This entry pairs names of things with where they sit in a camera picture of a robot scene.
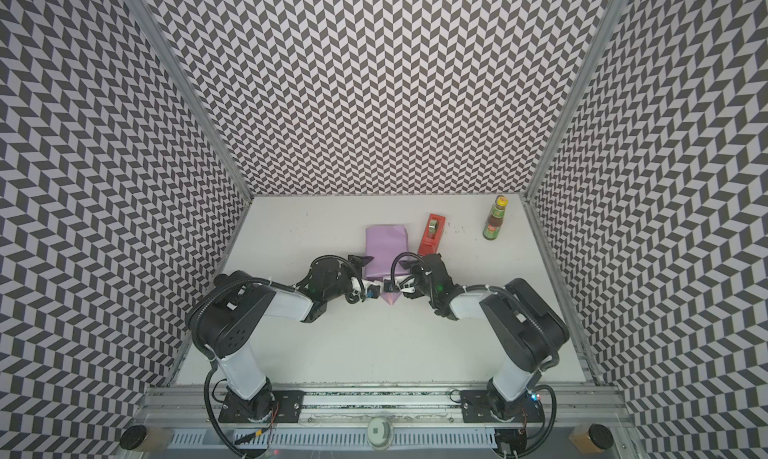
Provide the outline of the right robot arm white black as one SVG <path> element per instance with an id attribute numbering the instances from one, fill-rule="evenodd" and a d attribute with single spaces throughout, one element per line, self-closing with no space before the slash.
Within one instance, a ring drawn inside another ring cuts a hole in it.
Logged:
<path id="1" fill-rule="evenodd" d="M 543 373 L 559 364 L 559 351 L 570 340 L 563 319 L 521 278 L 503 287 L 460 285 L 439 254 L 405 252 L 393 260 L 390 279 L 406 297 L 427 298 L 439 317 L 482 320 L 490 326 L 504 352 L 486 388 L 496 420 L 509 422 L 523 410 L 523 402 L 533 397 Z"/>

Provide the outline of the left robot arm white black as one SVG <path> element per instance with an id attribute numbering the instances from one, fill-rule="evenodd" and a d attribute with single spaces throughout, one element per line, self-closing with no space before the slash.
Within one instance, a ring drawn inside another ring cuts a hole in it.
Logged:
<path id="1" fill-rule="evenodd" d="M 263 317 L 312 323 L 329 301 L 342 297 L 363 301 L 367 290 L 363 269 L 373 258 L 323 255 L 294 285 L 253 277 L 243 271 L 220 274 L 213 289 L 187 314 L 186 325 L 195 348 L 224 374 L 226 404 L 240 417 L 264 421 L 276 408 L 272 386 L 259 369 L 251 336 Z"/>

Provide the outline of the pink wrapping paper sheet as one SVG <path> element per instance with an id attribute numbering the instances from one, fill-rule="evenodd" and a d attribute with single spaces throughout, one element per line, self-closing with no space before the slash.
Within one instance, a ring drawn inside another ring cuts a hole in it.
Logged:
<path id="1" fill-rule="evenodd" d="M 374 225 L 365 231 L 365 255 L 373 260 L 364 268 L 365 279 L 382 284 L 381 298 L 394 305 L 401 297 L 391 286 L 390 269 L 395 258 L 408 251 L 408 235 L 404 225 Z"/>

